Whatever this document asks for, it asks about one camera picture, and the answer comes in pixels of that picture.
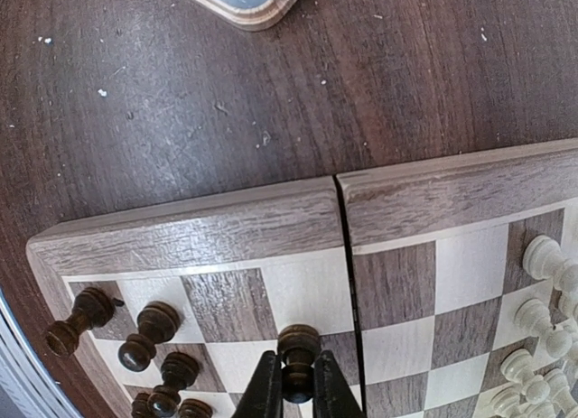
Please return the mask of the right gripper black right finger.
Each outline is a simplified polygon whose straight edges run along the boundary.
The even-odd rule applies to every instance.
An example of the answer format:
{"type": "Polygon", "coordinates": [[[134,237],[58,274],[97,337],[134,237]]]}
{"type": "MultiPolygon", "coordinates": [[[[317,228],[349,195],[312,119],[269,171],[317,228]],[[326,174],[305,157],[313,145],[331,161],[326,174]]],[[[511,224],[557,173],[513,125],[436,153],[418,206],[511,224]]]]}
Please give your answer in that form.
{"type": "Polygon", "coordinates": [[[330,350],[323,350],[313,364],[312,408],[316,418],[365,416],[330,350]]]}

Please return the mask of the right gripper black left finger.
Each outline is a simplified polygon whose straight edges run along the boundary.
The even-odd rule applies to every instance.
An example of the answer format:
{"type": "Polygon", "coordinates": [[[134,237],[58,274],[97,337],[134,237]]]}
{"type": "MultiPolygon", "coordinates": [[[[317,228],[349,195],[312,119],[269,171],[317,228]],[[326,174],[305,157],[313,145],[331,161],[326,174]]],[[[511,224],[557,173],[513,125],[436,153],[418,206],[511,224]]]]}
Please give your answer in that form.
{"type": "Polygon", "coordinates": [[[281,418],[283,416],[281,357],[263,353],[232,418],[281,418]]]}

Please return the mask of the black pawn file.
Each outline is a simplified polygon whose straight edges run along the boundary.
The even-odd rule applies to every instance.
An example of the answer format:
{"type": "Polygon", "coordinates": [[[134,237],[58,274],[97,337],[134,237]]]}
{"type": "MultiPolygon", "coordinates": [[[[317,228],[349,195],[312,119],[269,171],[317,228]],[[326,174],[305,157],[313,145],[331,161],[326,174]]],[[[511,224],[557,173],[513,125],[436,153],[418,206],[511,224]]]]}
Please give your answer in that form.
{"type": "Polygon", "coordinates": [[[161,365],[163,382],[150,394],[147,405],[155,417],[173,417],[182,399],[180,392],[194,384],[200,373],[196,359],[181,352],[171,352],[161,365]]]}
{"type": "Polygon", "coordinates": [[[283,398],[292,404],[303,404],[313,397],[313,364],[321,353],[318,331],[305,324],[284,328],[278,336],[277,352],[282,369],[283,398]]]}
{"type": "Polygon", "coordinates": [[[213,410],[210,405],[198,399],[185,399],[179,410],[179,418],[211,418],[213,410]]]}

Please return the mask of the black chess piece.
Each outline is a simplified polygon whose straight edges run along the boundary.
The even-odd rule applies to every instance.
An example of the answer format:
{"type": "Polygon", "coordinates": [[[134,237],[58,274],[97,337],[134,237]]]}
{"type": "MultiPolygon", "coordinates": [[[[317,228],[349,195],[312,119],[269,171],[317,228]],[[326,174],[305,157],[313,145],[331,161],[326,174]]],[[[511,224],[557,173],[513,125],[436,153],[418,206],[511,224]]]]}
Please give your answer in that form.
{"type": "Polygon", "coordinates": [[[132,402],[132,418],[154,418],[153,412],[148,406],[148,393],[139,393],[132,402]]]}
{"type": "Polygon", "coordinates": [[[156,346],[173,339],[181,326],[179,313],[168,303],[153,301],[137,316],[137,333],[119,347],[120,364],[133,372],[146,370],[156,356],[156,346]]]}

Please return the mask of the wooden chess board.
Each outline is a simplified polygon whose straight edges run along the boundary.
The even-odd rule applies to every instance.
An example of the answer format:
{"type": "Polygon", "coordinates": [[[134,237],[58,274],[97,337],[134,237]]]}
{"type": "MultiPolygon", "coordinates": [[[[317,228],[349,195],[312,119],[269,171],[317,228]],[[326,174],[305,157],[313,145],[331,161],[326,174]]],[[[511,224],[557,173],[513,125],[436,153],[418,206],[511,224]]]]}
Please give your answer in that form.
{"type": "Polygon", "coordinates": [[[75,220],[26,254],[55,321],[87,287],[115,304],[72,354],[114,417],[171,352],[200,365],[182,401],[231,416],[294,324],[370,417],[577,414],[574,139],[75,220]],[[153,301],[181,326],[133,372],[117,352],[153,301]]]}

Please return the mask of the black chess piece corner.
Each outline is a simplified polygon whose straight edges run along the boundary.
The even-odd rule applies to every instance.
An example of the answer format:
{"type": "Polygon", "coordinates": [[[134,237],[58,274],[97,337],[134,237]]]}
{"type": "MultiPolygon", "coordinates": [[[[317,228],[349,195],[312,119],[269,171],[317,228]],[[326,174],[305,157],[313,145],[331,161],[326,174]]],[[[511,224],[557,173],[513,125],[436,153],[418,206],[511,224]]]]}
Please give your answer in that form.
{"type": "Polygon", "coordinates": [[[44,339],[49,350],[58,357],[71,356],[79,346],[80,336],[102,328],[115,314],[115,304],[104,291],[87,287],[79,293],[66,320],[56,320],[46,330],[44,339]]]}

